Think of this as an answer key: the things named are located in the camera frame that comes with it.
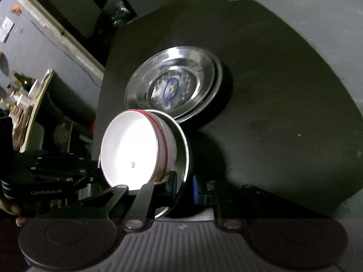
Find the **black table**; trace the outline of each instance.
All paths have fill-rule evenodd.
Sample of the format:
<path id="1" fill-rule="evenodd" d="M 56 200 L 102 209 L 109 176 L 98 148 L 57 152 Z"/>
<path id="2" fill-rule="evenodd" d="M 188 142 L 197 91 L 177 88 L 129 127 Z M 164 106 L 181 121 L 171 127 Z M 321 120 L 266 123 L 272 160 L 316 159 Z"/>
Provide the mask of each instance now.
<path id="1" fill-rule="evenodd" d="M 363 187 L 363 119 L 353 100 L 314 49 L 253 0 L 181 0 L 124 27 L 102 83 L 94 159 L 107 125 L 125 110 L 135 70 L 183 45 L 210 49 L 225 64 L 216 101 L 182 124 L 195 172 L 323 213 Z"/>

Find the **ribbed gray surface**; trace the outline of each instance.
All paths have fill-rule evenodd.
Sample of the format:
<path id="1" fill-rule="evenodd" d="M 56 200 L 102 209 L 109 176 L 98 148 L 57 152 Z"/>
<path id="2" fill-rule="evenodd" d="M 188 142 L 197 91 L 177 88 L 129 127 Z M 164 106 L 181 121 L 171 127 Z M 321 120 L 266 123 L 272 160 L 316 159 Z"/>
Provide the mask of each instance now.
<path id="1" fill-rule="evenodd" d="M 31 268 L 29 272 L 41 271 Z M 82 270 L 284 272 L 260 259 L 243 237 L 217 229 L 213 222 L 154 222 L 142 233 L 126 235 L 103 262 Z M 336 267 L 322 270 L 338 272 Z"/>

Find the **round pad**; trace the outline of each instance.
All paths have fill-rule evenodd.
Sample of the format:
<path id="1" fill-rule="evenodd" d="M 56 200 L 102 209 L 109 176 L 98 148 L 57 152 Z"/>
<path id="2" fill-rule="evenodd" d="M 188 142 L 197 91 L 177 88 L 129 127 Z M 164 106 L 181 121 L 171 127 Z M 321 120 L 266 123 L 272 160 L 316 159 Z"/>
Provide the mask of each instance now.
<path id="1" fill-rule="evenodd" d="M 249 238 L 262 256 L 293 268 L 332 264 L 348 245 L 345 229 L 333 219 L 260 219 Z"/>
<path id="2" fill-rule="evenodd" d="M 69 271 L 95 264 L 116 240 L 117 229 L 109 219 L 32 219 L 19 234 L 19 247 L 39 268 Z"/>

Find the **stainless steel plate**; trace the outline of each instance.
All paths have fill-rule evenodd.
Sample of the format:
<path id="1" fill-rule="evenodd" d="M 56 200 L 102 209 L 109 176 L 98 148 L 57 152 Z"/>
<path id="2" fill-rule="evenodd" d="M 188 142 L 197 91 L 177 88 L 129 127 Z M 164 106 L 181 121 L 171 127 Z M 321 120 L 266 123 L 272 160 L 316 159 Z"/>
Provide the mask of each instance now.
<path id="1" fill-rule="evenodd" d="M 173 47 L 145 61 L 125 91 L 126 108 L 157 109 L 174 119 L 192 111 L 208 95 L 215 78 L 209 52 Z"/>
<path id="2" fill-rule="evenodd" d="M 197 105 L 192 111 L 190 111 L 189 113 L 183 115 L 182 117 L 176 119 L 176 121 L 180 124 L 186 120 L 189 120 L 190 118 L 192 118 L 193 116 L 197 115 L 198 113 L 200 113 L 203 109 L 205 109 L 207 107 L 208 104 L 210 104 L 212 102 L 212 100 L 214 99 L 214 97 L 217 95 L 217 92 L 219 91 L 219 88 L 221 87 L 222 84 L 222 79 L 223 79 L 223 68 L 222 68 L 222 64 L 220 63 L 219 59 L 217 58 L 216 55 L 214 55 L 213 53 L 206 51 L 207 55 L 213 60 L 214 64 L 215 64 L 215 69 L 216 69 L 216 75 L 215 75 L 215 79 L 214 79 L 214 84 L 208 94 L 208 96 L 206 98 L 204 98 L 204 100 L 202 100 L 200 102 L 199 105 Z"/>

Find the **light switch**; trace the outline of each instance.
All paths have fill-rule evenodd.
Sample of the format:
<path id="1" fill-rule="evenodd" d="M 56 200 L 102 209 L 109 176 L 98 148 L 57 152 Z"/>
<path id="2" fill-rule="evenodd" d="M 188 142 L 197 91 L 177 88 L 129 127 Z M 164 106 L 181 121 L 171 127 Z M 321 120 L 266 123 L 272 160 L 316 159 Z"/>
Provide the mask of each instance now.
<path id="1" fill-rule="evenodd" d="M 5 18 L 2 26 L 0 28 L 0 41 L 5 43 L 6 39 L 9 36 L 11 29 L 13 28 L 14 23 L 7 17 Z"/>
<path id="2" fill-rule="evenodd" d="M 4 29 L 7 33 L 9 33 L 13 27 L 14 23 L 9 19 L 9 17 L 5 18 L 2 23 L 1 28 Z"/>

